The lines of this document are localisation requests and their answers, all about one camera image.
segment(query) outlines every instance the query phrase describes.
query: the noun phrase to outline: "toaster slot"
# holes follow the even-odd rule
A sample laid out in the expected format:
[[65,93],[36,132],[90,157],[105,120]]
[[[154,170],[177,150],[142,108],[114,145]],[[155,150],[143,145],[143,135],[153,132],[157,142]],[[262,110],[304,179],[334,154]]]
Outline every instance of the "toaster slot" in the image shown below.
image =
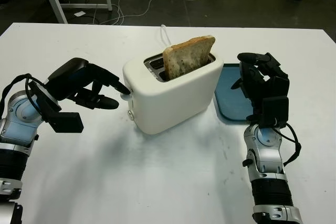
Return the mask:
[[[207,64],[215,61],[216,58],[209,54]],[[159,81],[159,82],[167,82],[166,75],[164,72],[164,63],[163,63],[163,56],[162,54],[155,55],[148,59],[145,59],[143,62],[147,67],[148,71]]]

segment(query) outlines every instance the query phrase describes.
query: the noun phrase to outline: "floor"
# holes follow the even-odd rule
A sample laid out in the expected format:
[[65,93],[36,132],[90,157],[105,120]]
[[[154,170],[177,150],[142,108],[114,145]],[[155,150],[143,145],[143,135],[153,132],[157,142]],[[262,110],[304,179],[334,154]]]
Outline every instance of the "floor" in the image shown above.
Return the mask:
[[[62,0],[83,3],[85,0]],[[140,15],[150,0],[120,0],[124,15]],[[90,0],[105,3],[105,0]],[[65,9],[69,23],[111,25],[117,22],[114,11]],[[56,23],[47,0],[10,0],[0,4],[0,34],[12,22]],[[336,42],[336,0],[153,0],[142,16],[126,17],[123,25],[206,26],[206,27],[279,27],[324,29]]]

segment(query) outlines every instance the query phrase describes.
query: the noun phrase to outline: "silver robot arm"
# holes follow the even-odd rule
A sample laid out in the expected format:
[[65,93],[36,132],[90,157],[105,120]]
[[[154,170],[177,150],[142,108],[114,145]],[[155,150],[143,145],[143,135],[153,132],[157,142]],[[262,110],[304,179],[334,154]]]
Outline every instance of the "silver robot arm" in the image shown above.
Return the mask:
[[23,208],[10,200],[20,197],[21,178],[42,119],[25,91],[10,98],[7,112],[0,122],[0,223],[17,224],[21,223]]
[[[243,161],[255,201],[252,217],[258,224],[303,224],[299,209],[293,206],[284,171],[301,150],[293,128],[287,123],[288,76],[269,53],[242,53],[238,59],[241,78],[232,89],[241,88],[253,106],[253,115],[247,117],[250,126],[244,133],[247,157]],[[295,140],[281,134],[280,129],[285,126],[291,129]],[[280,155],[283,138],[295,143],[295,153],[284,163]]]
[[245,130],[244,140],[248,151],[243,166],[247,166],[256,204],[253,219],[257,223],[303,224],[287,184],[279,152],[281,136],[273,129],[259,129],[254,124]]

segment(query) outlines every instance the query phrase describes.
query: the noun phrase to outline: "toast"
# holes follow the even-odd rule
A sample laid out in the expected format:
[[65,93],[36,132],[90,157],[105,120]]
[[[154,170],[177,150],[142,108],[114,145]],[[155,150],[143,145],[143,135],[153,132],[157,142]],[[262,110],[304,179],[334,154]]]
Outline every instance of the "toast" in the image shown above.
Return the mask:
[[172,80],[207,64],[215,37],[196,37],[187,42],[166,48],[163,63],[167,80]]

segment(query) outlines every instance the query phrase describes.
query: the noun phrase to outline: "blue tray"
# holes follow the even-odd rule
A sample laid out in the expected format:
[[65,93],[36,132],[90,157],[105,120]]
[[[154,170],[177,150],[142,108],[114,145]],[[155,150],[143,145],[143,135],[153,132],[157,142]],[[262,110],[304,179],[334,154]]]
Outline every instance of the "blue tray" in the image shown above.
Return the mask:
[[231,86],[240,78],[239,64],[224,64],[215,90],[220,113],[231,121],[245,121],[253,114],[251,101],[245,98],[241,89]]

